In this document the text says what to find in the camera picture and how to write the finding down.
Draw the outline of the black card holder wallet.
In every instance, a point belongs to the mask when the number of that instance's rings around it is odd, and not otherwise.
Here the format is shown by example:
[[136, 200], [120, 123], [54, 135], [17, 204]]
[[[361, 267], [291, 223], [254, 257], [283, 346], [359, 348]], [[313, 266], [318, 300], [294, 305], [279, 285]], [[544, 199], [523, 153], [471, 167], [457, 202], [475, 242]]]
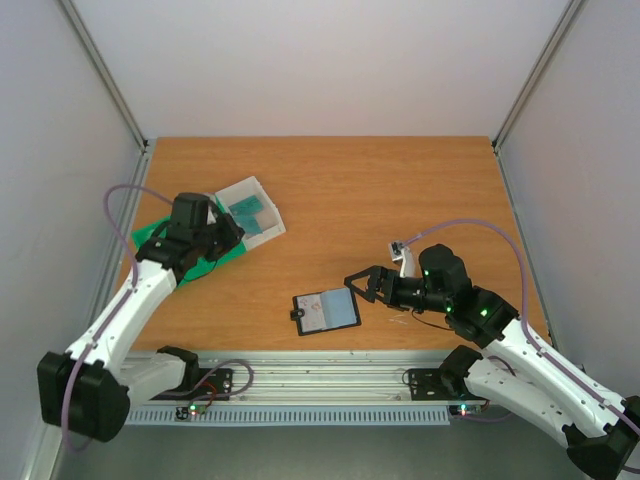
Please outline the black card holder wallet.
[[[300, 296], [320, 294], [323, 311], [326, 320], [326, 327], [321, 331], [304, 333], [300, 326], [300, 318], [303, 312], [298, 308], [298, 298]], [[362, 324], [361, 316], [357, 306], [356, 296], [348, 288], [326, 290], [323, 292], [307, 293], [297, 295], [292, 298], [293, 308], [290, 311], [290, 319], [296, 324], [299, 336], [326, 333], [335, 330], [357, 327]]]

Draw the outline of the white cherry blossom VIP card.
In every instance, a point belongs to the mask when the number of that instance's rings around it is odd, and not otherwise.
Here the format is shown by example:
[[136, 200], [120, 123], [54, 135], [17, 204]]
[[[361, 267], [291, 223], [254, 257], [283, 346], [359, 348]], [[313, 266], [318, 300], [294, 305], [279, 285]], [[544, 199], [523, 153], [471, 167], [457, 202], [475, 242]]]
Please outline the white cherry blossom VIP card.
[[298, 308], [303, 312], [300, 318], [300, 326], [304, 333], [321, 331], [326, 327], [320, 294], [300, 296]]

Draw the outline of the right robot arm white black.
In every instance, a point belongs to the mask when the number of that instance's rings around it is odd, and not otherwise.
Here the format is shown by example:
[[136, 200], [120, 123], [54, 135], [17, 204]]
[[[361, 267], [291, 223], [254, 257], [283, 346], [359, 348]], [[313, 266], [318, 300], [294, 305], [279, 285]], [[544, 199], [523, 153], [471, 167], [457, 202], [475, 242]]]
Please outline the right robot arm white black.
[[439, 367], [444, 390], [497, 403], [556, 440], [592, 479], [615, 479], [639, 444], [639, 399], [595, 381], [549, 345], [496, 293], [473, 285], [464, 262], [436, 244], [401, 264], [420, 276], [371, 266], [345, 278], [353, 293], [397, 310], [442, 313], [464, 344]]

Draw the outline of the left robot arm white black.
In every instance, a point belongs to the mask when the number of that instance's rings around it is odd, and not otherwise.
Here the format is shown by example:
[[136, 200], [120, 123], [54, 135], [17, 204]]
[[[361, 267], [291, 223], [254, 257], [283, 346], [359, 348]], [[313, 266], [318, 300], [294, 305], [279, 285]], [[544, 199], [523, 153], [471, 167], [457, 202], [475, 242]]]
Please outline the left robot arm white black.
[[157, 396], [189, 398], [203, 378], [197, 354], [163, 347], [145, 364], [123, 369], [133, 343], [153, 313], [199, 260], [216, 262], [241, 244], [244, 230], [209, 195], [180, 193], [171, 213], [132, 256], [120, 290], [64, 353], [37, 365], [42, 418], [73, 434], [108, 442], [132, 407]]

